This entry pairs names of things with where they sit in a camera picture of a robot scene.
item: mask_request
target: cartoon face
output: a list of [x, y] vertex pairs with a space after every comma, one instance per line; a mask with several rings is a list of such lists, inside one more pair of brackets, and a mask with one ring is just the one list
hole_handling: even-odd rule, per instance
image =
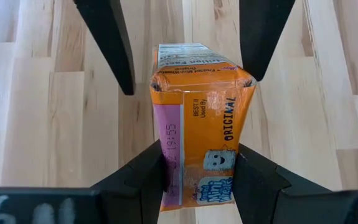
[[205, 154], [205, 170], [230, 170], [234, 168], [235, 150], [209, 150]]

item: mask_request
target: wooden floor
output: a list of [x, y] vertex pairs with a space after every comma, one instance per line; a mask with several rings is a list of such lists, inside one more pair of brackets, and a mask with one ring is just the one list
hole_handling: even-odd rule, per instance
[[[91, 186], [157, 139], [153, 46], [201, 42], [241, 64], [238, 0], [121, 2], [131, 97], [72, 0], [0, 0], [0, 185]], [[329, 189], [358, 189], [358, 0], [296, 1], [242, 143]], [[224, 205], [163, 213], [168, 222], [240, 219]]]

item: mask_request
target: purple stripe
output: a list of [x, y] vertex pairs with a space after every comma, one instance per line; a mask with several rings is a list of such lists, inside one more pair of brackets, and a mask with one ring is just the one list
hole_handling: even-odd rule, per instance
[[162, 153], [167, 161], [169, 186], [163, 197], [163, 205], [180, 204], [180, 105], [154, 105], [154, 114], [159, 124], [159, 139]]

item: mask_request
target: nutrition facts label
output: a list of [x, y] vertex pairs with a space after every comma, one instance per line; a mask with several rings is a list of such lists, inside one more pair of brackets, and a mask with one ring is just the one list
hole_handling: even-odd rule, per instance
[[158, 68], [224, 63], [227, 59], [202, 44], [159, 44]]

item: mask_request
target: orange cereal box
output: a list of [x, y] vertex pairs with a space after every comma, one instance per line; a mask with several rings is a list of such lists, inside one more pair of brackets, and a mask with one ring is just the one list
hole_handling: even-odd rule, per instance
[[161, 210], [233, 202], [234, 162], [256, 80], [202, 44], [161, 44], [150, 91], [167, 162]]

